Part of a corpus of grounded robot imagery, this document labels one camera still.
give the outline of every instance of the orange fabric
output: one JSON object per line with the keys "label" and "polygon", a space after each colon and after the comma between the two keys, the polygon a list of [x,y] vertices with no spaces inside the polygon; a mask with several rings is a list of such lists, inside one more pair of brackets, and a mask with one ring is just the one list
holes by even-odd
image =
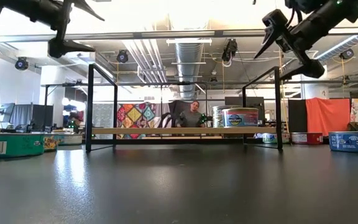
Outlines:
{"label": "orange fabric", "polygon": [[308,132],[319,132],[328,136],[330,131],[347,131],[347,124],[351,119],[349,99],[309,99],[306,100],[306,110]]}

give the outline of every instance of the computer monitor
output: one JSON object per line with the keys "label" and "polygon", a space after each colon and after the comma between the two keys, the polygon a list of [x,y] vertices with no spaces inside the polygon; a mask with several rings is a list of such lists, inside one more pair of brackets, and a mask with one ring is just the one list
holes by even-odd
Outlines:
{"label": "computer monitor", "polygon": [[14,107],[14,103],[4,103],[0,105],[0,122],[11,122]]}

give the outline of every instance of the man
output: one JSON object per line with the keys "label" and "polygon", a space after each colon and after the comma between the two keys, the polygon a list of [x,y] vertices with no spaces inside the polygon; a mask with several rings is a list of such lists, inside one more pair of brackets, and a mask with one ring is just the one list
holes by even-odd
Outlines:
{"label": "man", "polygon": [[201,113],[198,112],[198,107],[200,107],[200,103],[198,101],[193,101],[190,104],[190,109],[185,110],[179,115],[179,120],[177,121],[178,128],[205,128],[205,124],[200,124],[199,120],[201,117]]}

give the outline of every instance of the blue tin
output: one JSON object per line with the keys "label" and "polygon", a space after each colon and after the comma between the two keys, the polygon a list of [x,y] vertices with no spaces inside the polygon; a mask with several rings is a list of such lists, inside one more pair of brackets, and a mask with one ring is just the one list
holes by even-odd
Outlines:
{"label": "blue tin", "polygon": [[329,147],[332,151],[358,152],[358,131],[329,133]]}
{"label": "blue tin", "polygon": [[225,128],[258,126],[258,109],[232,108],[222,110]]}

